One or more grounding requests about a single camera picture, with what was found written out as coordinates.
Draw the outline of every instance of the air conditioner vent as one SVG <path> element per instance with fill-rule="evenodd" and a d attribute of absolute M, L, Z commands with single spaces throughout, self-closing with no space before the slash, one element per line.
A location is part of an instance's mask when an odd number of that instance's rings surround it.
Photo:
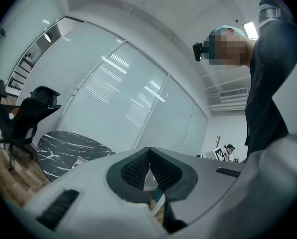
<path fill-rule="evenodd" d="M 248 88 L 242 88 L 242 89 L 235 89 L 235 90 L 220 92 L 219 97 L 220 97 L 220 99 L 246 97 L 246 96 L 248 96 L 248 93 L 249 93 Z"/>

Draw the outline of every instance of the black vent slot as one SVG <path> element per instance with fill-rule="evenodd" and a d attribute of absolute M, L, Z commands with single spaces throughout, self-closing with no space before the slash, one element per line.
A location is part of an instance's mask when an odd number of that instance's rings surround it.
<path fill-rule="evenodd" d="M 228 175 L 228 176 L 233 176 L 233 177 L 236 177 L 236 178 L 240 175 L 240 172 L 238 172 L 238 171 L 226 169 L 226 168 L 223 168 L 223 167 L 217 168 L 216 172 L 222 173 L 222 174 L 225 174 L 225 175 Z"/>
<path fill-rule="evenodd" d="M 63 191 L 36 220 L 50 230 L 54 230 L 78 195 L 79 192 L 72 189 Z"/>

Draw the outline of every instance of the office chair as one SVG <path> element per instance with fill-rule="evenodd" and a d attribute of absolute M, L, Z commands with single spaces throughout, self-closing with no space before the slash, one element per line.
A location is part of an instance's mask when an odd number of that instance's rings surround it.
<path fill-rule="evenodd" d="M 0 143 L 5 147 L 9 146 L 9 165 L 8 171 L 12 171 L 12 148 L 16 146 L 26 152 L 29 152 L 30 159 L 33 158 L 33 153 L 24 145 L 32 142 L 32 139 L 37 131 L 39 121 L 48 117 L 61 105 L 56 104 L 56 98 L 60 94 L 48 87 L 38 87 L 31 92 L 31 97 L 23 100 L 21 106 L 3 105 L 0 103 Z M 0 102 L 2 98 L 6 98 L 7 93 L 4 88 L 3 80 L 0 80 Z M 19 108 L 14 118 L 10 119 L 9 114 L 14 109 Z"/>

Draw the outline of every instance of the fluorescent light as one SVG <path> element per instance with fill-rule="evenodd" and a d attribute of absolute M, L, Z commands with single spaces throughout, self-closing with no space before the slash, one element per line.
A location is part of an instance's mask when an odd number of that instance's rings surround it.
<path fill-rule="evenodd" d="M 158 99 L 160 99 L 162 102 L 165 102 L 165 100 L 163 98 L 161 98 L 157 93 L 155 93 L 153 90 L 151 90 L 149 87 L 145 86 L 144 87 L 147 91 L 149 91 L 150 93 L 152 93 L 154 96 L 156 96 Z"/>
<path fill-rule="evenodd" d="M 258 34 L 257 34 L 254 23 L 248 22 L 248 23 L 244 24 L 243 26 L 246 30 L 246 33 L 247 33 L 247 36 L 249 39 L 258 39 Z"/>
<path fill-rule="evenodd" d="M 108 60 L 107 58 L 105 58 L 105 57 L 103 57 L 103 56 L 101 56 L 101 57 L 102 57 L 102 59 L 103 59 L 105 62 L 107 62 L 107 63 L 110 64 L 111 66 L 114 66 L 116 69 L 118 69 L 118 70 L 121 71 L 122 73 L 127 74 L 127 72 L 126 72 L 124 69 L 122 69 L 121 67 L 119 67 L 117 64 L 111 62 L 110 60 Z"/>
<path fill-rule="evenodd" d="M 50 37 L 47 34 L 44 34 L 45 39 L 47 39 L 48 42 L 51 42 Z"/>

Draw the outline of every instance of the black shirt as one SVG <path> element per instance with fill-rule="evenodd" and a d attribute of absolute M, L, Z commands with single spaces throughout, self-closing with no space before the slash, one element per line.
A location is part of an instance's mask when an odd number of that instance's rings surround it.
<path fill-rule="evenodd" d="M 274 19 L 261 29 L 250 64 L 251 88 L 245 109 L 250 153 L 288 134 L 272 96 L 297 62 L 297 27 Z"/>

